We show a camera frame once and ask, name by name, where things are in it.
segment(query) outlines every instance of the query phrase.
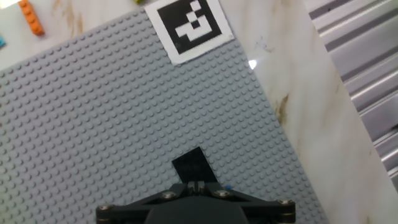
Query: bolt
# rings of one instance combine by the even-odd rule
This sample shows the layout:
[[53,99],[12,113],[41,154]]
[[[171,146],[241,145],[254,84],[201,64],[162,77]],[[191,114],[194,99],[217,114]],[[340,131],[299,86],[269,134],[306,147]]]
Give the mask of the bolt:
[[113,208],[113,204],[105,203],[105,204],[103,204],[103,205],[98,206],[98,208],[99,208],[100,210],[108,210],[108,209]]
[[228,197],[228,196],[231,195],[231,194],[230,194],[228,191],[226,191],[226,190],[217,190],[216,192],[214,192],[214,194],[216,194],[217,196],[222,197],[222,198]]
[[288,204],[293,203],[293,201],[292,201],[291,199],[287,199],[287,198],[279,199],[278,202],[279,202],[280,204],[282,204],[282,205],[288,205]]
[[162,196],[164,199],[172,199],[177,195],[174,192],[163,192]]

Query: black plastic part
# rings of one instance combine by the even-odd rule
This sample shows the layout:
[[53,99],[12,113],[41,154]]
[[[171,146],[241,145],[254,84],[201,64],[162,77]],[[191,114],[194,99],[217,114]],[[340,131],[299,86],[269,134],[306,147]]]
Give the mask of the black plastic part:
[[249,224],[238,205],[210,197],[186,197],[148,214],[145,224]]
[[[220,197],[218,190],[229,192]],[[164,192],[175,193],[163,198]],[[97,224],[179,224],[179,223],[295,223],[295,203],[267,202],[219,183],[173,184],[171,188],[125,206],[96,209]]]
[[206,157],[200,147],[174,159],[173,165],[183,183],[190,181],[217,182]]

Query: lego brick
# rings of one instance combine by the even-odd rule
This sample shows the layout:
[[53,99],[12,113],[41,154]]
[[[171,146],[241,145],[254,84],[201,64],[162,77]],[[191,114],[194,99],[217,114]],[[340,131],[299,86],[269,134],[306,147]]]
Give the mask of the lego brick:
[[183,183],[190,181],[217,182],[200,147],[174,159],[172,163]]
[[0,37],[0,47],[4,46],[5,44],[5,41]]
[[237,40],[173,66],[141,9],[0,80],[0,223],[93,223],[179,182],[199,146],[221,185],[328,223]]
[[21,7],[22,13],[25,16],[26,22],[28,23],[32,33],[35,35],[43,35],[44,30],[42,25],[40,25],[39,18],[36,16],[36,13],[29,3],[28,0],[21,0],[18,2],[19,7]]

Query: blue lego piece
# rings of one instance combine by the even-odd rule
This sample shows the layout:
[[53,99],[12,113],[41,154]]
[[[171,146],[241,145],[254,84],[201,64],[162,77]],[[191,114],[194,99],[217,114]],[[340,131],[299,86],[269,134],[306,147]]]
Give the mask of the blue lego piece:
[[4,46],[5,44],[5,41],[0,37],[0,47]]

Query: marble surface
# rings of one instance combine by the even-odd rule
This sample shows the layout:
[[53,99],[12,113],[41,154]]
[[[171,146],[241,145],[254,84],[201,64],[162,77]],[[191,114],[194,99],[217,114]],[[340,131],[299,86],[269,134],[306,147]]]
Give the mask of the marble surface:
[[[135,10],[132,0],[31,0],[33,35],[0,11],[0,70]],[[220,0],[330,223],[397,223],[398,194],[303,2]]]

